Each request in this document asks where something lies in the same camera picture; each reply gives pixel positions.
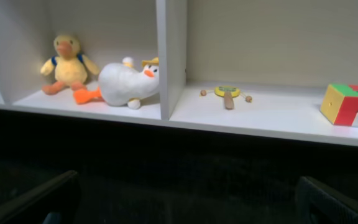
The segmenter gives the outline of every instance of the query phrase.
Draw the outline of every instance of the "dark floor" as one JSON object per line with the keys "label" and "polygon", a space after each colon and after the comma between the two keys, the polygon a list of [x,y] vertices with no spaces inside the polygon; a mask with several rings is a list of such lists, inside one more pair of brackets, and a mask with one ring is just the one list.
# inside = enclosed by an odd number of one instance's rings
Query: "dark floor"
{"label": "dark floor", "polygon": [[75,223],[299,223],[303,175],[358,199],[357,147],[282,139],[0,111],[0,162],[77,170]]}

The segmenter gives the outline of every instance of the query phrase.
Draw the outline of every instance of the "yellow hat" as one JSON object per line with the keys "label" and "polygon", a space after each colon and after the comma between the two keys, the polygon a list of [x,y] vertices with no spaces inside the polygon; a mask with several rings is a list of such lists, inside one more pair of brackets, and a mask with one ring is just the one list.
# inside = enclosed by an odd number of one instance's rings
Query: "yellow hat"
{"label": "yellow hat", "polygon": [[147,64],[149,65],[160,65],[160,60],[157,58],[153,58],[153,60],[143,60],[142,61],[142,68],[145,67]]}

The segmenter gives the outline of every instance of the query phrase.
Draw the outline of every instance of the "blue backpack strap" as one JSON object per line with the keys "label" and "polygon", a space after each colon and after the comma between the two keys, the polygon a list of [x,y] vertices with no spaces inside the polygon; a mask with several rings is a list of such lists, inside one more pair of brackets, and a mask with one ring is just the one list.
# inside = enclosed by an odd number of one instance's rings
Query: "blue backpack strap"
{"label": "blue backpack strap", "polygon": [[78,54],[77,58],[82,64],[84,64],[84,58],[82,57],[82,54]]}
{"label": "blue backpack strap", "polygon": [[56,56],[53,56],[50,60],[52,61],[52,64],[53,64],[54,66],[57,65]]}

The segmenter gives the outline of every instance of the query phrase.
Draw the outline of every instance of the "yellow plush duck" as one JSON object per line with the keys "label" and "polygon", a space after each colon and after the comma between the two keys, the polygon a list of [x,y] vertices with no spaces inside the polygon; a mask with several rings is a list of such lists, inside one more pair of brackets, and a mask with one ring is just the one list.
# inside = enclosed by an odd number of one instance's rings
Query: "yellow plush duck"
{"label": "yellow plush duck", "polygon": [[69,35],[59,35],[53,42],[58,56],[49,59],[41,68],[42,75],[49,75],[55,68],[56,82],[42,87],[47,95],[58,93],[65,86],[72,90],[86,89],[87,77],[85,67],[93,74],[100,72],[98,66],[87,56],[80,54],[80,42]]}

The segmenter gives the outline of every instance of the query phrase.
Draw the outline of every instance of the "duck's head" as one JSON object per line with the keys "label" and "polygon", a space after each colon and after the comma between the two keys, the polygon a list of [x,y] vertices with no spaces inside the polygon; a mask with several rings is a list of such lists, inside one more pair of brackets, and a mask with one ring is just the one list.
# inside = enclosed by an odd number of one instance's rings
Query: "duck's head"
{"label": "duck's head", "polygon": [[80,42],[70,35],[57,36],[53,44],[57,54],[66,59],[76,57],[81,50]]}
{"label": "duck's head", "polygon": [[144,60],[142,62],[143,73],[150,78],[160,78],[160,68],[158,57],[153,60]]}

